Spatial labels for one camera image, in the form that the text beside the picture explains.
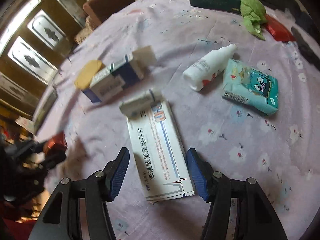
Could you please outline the long white medicine box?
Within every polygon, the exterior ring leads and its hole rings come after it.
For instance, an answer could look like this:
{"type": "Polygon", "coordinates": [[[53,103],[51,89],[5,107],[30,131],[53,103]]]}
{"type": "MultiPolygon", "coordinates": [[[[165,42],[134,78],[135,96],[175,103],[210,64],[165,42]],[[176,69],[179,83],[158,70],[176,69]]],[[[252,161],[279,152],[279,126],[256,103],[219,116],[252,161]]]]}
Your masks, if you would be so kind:
{"type": "Polygon", "coordinates": [[[194,195],[185,151],[169,103],[150,89],[123,102],[133,156],[146,200],[158,202],[194,195]]]}

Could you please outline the white plastic bottle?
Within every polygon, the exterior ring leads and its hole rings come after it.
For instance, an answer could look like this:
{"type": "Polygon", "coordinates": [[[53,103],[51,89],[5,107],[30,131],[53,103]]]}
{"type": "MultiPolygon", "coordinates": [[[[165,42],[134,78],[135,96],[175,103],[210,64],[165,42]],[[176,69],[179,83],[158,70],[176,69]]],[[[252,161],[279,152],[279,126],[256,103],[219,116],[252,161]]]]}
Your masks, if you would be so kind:
{"type": "Polygon", "coordinates": [[[230,44],[210,51],[183,72],[183,79],[192,90],[199,92],[224,71],[236,49],[235,44],[230,44]]]}

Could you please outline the patterned blanket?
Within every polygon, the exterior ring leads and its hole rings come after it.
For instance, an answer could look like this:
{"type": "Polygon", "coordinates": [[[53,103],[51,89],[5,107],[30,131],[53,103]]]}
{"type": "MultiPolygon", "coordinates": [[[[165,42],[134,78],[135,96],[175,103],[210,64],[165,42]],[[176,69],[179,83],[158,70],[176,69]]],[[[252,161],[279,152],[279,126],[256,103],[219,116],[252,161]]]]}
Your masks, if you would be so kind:
{"type": "Polygon", "coordinates": [[[76,34],[74,40],[77,44],[81,44],[86,38],[97,29],[99,24],[96,24],[90,16],[86,17],[85,27],[76,34]]]}

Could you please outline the blue white medicine box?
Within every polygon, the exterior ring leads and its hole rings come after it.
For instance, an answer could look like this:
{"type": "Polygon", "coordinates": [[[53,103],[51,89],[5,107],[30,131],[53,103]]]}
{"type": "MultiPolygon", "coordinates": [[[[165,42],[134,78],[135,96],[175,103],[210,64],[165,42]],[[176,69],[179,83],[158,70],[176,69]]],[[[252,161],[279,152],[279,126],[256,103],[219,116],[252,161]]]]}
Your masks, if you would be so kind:
{"type": "Polygon", "coordinates": [[[145,68],[154,65],[156,58],[151,46],[139,48],[121,57],[95,76],[87,89],[81,90],[92,103],[107,101],[122,90],[142,80],[145,68]]]}

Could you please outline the yellow round plastic container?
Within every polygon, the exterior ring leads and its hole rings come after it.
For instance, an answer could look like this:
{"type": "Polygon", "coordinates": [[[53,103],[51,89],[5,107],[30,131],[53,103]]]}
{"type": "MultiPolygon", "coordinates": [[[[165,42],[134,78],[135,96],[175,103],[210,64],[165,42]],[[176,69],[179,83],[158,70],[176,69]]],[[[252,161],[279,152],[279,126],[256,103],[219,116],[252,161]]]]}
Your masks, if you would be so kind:
{"type": "Polygon", "coordinates": [[[78,74],[74,84],[77,89],[87,89],[93,79],[93,76],[104,68],[104,64],[100,60],[88,61],[78,74]]]}

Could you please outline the red packet near cloth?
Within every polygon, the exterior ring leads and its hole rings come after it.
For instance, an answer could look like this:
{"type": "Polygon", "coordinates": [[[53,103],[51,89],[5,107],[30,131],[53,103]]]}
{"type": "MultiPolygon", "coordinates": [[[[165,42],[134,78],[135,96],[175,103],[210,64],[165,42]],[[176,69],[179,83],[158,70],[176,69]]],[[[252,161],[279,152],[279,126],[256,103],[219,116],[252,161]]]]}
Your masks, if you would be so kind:
{"type": "Polygon", "coordinates": [[[295,37],[287,30],[287,28],[278,22],[275,18],[265,15],[267,22],[263,24],[265,29],[273,36],[276,41],[291,42],[295,41],[295,37]]]}

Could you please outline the red snack packet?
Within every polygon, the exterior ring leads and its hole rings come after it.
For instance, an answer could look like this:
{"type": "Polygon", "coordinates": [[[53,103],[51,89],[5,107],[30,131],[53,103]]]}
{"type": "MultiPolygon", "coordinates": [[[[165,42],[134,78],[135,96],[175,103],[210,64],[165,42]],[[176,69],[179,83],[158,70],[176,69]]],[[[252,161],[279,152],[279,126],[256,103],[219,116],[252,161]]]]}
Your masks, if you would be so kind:
{"type": "Polygon", "coordinates": [[[43,146],[43,153],[46,157],[65,152],[67,150],[67,142],[64,131],[61,131],[49,139],[43,146]]]}

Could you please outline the teal tissue pack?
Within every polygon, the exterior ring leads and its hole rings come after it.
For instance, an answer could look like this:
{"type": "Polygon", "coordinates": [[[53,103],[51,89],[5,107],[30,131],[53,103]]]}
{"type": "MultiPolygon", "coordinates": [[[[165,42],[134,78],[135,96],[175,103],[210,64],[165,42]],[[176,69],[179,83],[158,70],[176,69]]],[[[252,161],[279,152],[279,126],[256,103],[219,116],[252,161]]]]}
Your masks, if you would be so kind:
{"type": "Polygon", "coordinates": [[[278,110],[278,80],[230,59],[223,74],[222,97],[272,115],[278,110]]]}

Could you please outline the green cloth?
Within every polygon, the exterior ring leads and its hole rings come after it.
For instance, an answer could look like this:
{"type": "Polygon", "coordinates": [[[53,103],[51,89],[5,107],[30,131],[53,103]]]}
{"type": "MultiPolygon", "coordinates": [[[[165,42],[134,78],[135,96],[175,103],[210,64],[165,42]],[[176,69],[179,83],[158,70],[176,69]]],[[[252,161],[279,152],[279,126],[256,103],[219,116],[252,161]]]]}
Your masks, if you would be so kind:
{"type": "Polygon", "coordinates": [[[260,40],[265,40],[261,25],[267,23],[266,9],[259,0],[240,0],[240,12],[247,31],[260,40]]]}

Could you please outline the floral purple tablecloth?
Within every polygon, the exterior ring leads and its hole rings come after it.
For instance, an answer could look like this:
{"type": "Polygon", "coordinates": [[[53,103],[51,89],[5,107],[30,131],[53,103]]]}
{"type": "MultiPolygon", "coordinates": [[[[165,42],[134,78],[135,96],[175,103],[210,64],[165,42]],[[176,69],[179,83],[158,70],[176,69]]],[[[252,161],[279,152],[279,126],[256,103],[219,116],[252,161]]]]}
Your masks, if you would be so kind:
{"type": "Polygon", "coordinates": [[[254,177],[275,208],[289,239],[299,239],[319,209],[319,71],[291,43],[252,36],[239,15],[193,8],[189,0],[138,0],[111,16],[61,65],[58,98],[38,132],[64,131],[67,159],[46,178],[53,191],[64,177],[87,178],[122,147],[130,147],[119,104],[150,88],[170,103],[185,149],[195,148],[229,178],[254,177]],[[182,74],[213,49],[236,44],[235,57],[279,82],[279,108],[266,117],[221,96],[222,77],[200,92],[182,74]],[[152,46],[157,63],[144,80],[113,101],[92,104],[74,86],[89,60],[109,64],[152,46]]]}

